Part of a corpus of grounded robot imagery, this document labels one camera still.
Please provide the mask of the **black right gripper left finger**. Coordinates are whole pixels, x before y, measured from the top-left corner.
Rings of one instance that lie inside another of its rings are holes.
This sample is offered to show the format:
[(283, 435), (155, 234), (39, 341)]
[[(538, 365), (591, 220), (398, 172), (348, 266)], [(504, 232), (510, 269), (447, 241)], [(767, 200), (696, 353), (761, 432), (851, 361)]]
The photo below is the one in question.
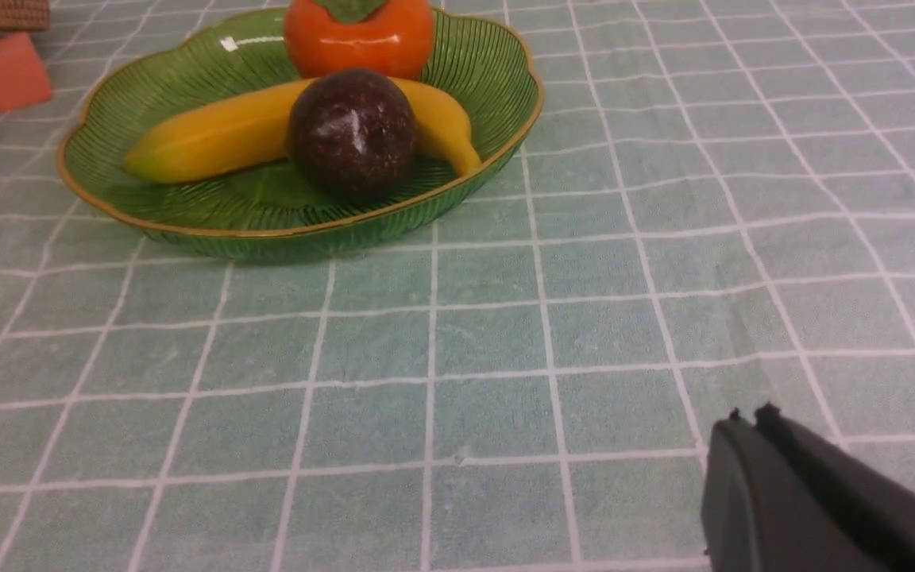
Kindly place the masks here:
[(886, 571), (739, 412), (712, 427), (701, 526), (714, 571)]

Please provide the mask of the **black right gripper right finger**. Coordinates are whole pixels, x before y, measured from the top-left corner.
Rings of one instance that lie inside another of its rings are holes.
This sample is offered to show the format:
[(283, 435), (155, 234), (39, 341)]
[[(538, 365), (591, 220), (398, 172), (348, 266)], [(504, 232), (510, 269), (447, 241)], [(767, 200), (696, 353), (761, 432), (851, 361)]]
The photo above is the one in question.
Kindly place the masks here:
[(857, 549), (886, 571), (915, 571), (915, 492), (787, 419), (773, 404), (755, 410), (755, 430)]

